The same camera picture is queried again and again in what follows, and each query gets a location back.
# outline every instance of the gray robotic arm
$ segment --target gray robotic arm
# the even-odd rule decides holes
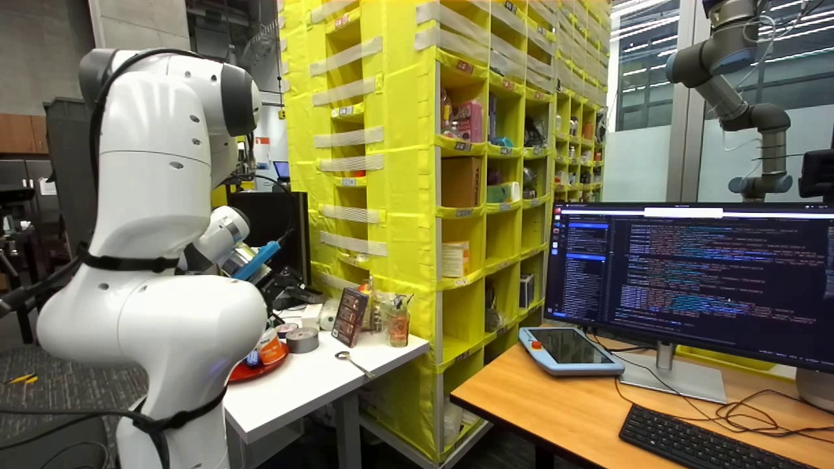
[[[767,193],[788,193],[788,127],[785,110],[749,103],[723,72],[749,67],[758,47],[758,16],[763,0],[704,0],[712,36],[669,57],[667,77],[695,88],[719,114],[725,131],[758,127],[760,176],[733,176],[730,189],[745,200],[763,200]]]

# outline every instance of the small box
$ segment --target small box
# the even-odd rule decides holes
[[[479,158],[444,158],[440,205],[479,202]]]
[[[511,200],[511,193],[506,184],[488,184],[488,202],[506,202]]]

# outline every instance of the keyboard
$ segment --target keyboard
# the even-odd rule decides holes
[[[621,440],[691,469],[806,467],[647,407],[631,407],[621,427]]]

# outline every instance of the orange object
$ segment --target orange object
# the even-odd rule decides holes
[[[261,376],[269,376],[269,373],[279,369],[282,361],[290,354],[290,346],[283,342],[279,342],[279,339],[270,339],[259,350],[259,354],[261,354],[261,364],[250,367],[244,361],[236,361],[236,367],[230,376],[230,384],[255,381]]]

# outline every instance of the white humanoid robot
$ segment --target white humanoid robot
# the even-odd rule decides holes
[[[147,369],[135,410],[148,420],[117,427],[124,469],[223,469],[221,397],[263,334],[265,301],[250,282],[174,269],[207,235],[212,187],[236,161],[230,136],[255,127],[259,88],[234,66],[166,50],[94,50],[81,88],[100,101],[100,218],[79,273],[38,312],[38,342],[64,360]],[[227,243],[244,238],[223,226]]]

